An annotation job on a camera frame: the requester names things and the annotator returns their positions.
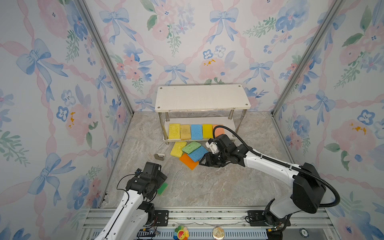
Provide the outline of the yellow sponge front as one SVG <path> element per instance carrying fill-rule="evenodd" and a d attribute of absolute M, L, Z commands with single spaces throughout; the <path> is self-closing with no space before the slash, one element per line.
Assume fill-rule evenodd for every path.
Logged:
<path fill-rule="evenodd" d="M 213 139 L 213 125 L 212 124 L 203 124 L 203 139 Z"/>

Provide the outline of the salmon pink sponge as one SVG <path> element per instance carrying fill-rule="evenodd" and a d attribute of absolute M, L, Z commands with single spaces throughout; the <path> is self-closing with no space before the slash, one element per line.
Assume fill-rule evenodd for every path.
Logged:
<path fill-rule="evenodd" d="M 214 133 L 213 133 L 213 137 L 215 138 L 215 137 L 218 137 L 218 136 L 220 136 L 220 135 L 223 135 L 223 134 L 225 134 L 226 132 L 225 132 L 225 129 L 223 129 L 223 128 L 217 128 L 217 126 L 218 125 L 213 125 L 213 129 L 215 129 L 214 130 Z"/>

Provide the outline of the pale yellow worn sponge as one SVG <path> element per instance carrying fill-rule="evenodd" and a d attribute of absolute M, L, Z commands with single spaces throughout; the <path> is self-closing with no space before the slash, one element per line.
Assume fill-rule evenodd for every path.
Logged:
<path fill-rule="evenodd" d="M 180 125 L 181 140 L 190 140 L 191 136 L 191 125 Z"/>

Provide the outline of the bright yellow sponge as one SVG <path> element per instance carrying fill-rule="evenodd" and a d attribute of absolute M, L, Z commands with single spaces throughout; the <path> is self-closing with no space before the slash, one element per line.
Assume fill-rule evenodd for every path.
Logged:
<path fill-rule="evenodd" d="M 181 138 L 181 125 L 169 124 L 169 140 L 179 140 Z"/>

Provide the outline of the dark green sponge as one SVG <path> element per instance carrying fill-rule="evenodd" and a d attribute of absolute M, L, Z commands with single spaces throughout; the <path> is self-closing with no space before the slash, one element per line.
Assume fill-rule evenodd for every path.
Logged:
<path fill-rule="evenodd" d="M 161 195 L 164 193 L 164 191 L 167 189 L 167 187 L 168 187 L 168 183 L 163 183 L 163 184 L 160 186 L 160 188 L 157 190 L 157 194 L 158 194 L 159 196 L 161 196 Z"/>

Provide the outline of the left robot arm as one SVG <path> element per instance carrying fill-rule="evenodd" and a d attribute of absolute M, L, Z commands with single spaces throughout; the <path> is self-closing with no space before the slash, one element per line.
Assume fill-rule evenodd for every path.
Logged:
<path fill-rule="evenodd" d="M 144 169 L 137 169 L 123 191 L 122 200 L 112 217 L 96 237 L 97 240 L 138 240 L 141 232 L 150 238 L 156 228 L 167 222 L 164 214 L 156 214 L 153 199 L 167 176 L 162 166 L 147 162 Z"/>

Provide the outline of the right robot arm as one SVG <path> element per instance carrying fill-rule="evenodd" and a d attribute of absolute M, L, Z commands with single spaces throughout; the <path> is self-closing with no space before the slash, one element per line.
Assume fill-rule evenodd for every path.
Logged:
<path fill-rule="evenodd" d="M 272 199 L 262 213 L 248 216 L 250 225 L 285 227 L 295 213 L 315 214 L 319 208 L 332 208 L 341 201 L 337 190 L 323 180 L 311 164 L 282 162 L 243 144 L 238 147 L 234 144 L 219 147 L 212 142 L 209 148 L 210 152 L 204 154 L 199 161 L 201 166 L 223 168 L 230 164 L 240 165 L 262 171 L 290 187 L 290 194 L 278 200 Z"/>

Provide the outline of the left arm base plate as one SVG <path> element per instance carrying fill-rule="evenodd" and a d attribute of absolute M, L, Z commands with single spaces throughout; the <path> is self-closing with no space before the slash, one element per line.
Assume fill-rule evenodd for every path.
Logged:
<path fill-rule="evenodd" d="M 168 210 L 149 210 L 146 211 L 148 214 L 146 227 L 167 227 L 169 222 L 169 211 Z"/>

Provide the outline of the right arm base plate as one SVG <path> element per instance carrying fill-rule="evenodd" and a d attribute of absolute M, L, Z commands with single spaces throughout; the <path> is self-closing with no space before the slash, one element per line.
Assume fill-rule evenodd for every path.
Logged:
<path fill-rule="evenodd" d="M 247 215 L 245 216 L 245 220 L 252 227 L 277 227 L 283 228 L 285 226 L 291 226 L 290 218 L 287 216 L 278 219 L 274 217 L 272 214 L 265 214 L 262 210 L 249 210 L 247 211 Z"/>

